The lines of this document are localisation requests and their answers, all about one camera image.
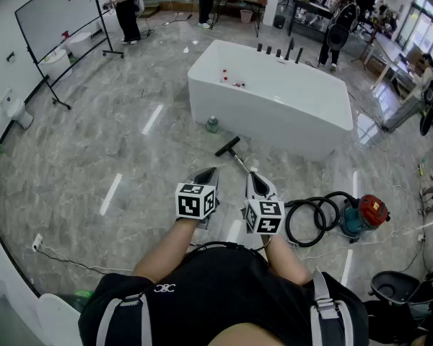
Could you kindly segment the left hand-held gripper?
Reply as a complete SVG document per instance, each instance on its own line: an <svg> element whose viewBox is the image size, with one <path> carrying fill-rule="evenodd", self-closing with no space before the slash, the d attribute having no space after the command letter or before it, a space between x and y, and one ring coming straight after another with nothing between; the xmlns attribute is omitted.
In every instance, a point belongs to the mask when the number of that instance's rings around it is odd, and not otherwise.
<svg viewBox="0 0 433 346"><path fill-rule="evenodd" d="M175 190L177 218L198 221L199 229L207 229L211 215L217 209L219 169L209 167L190 174Z"/></svg>

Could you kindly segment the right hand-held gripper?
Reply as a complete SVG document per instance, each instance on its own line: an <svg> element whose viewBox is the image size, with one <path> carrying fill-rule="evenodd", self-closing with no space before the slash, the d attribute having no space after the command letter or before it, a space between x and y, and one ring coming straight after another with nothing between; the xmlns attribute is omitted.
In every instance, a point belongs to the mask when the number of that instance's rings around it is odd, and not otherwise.
<svg viewBox="0 0 433 346"><path fill-rule="evenodd" d="M284 202L274 184L257 172L248 172L242 216L248 234L279 234L285 221Z"/></svg>

